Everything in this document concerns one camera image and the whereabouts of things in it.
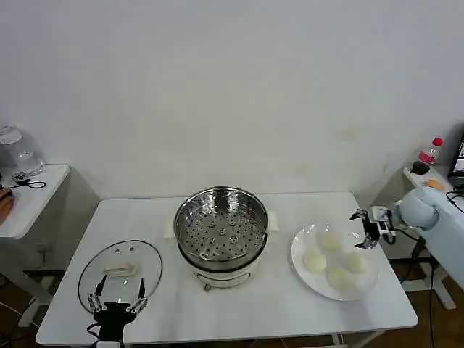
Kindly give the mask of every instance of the wooden floor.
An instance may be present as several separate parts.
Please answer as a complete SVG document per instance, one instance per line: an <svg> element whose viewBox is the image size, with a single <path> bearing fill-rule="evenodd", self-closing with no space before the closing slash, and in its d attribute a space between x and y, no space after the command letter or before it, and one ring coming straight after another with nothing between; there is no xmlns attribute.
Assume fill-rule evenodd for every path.
<svg viewBox="0 0 464 348"><path fill-rule="evenodd" d="M402 266L395 266L395 271L401 278L405 273ZM423 276L420 268L414 268L410 278L421 278ZM447 279L445 286L456 302L456 310L445 310L439 303L439 300L433 298L433 323L436 348L462 348L464 347L464 291L457 284ZM430 334L428 329L428 292L421 291L408 294L410 301L418 314L419 324L414 328L405 330L387 331L375 341L366 347L368 348L431 348ZM0 301L8 304L16 310L22 312L28 304L30 297L14 284L8 283L0 288ZM40 323L45 314L44 308L36 317L36 322ZM39 347L35 342L35 330L30 328L16 328L18 320L17 315L12 311L0 306L0 347L8 348L8 345L2 346L6 337L18 337L28 335L26 339L14 341L11 343L12 348L16 347ZM344 335L346 344L353 343L362 334ZM260 339L256 341L227 341L227 342L207 342L197 344L176 344L175 347L200 347L201 348L299 348L314 347L320 345L332 344L331 337L299 337L284 339Z"/></svg>

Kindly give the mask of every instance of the white wall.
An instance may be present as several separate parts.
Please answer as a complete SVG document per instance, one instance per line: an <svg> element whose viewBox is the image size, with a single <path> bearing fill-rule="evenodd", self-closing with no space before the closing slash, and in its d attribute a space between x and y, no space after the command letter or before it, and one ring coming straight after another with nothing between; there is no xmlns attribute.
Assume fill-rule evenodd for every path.
<svg viewBox="0 0 464 348"><path fill-rule="evenodd" d="M464 1L0 1L0 118L101 197L350 190L463 118Z"/></svg>

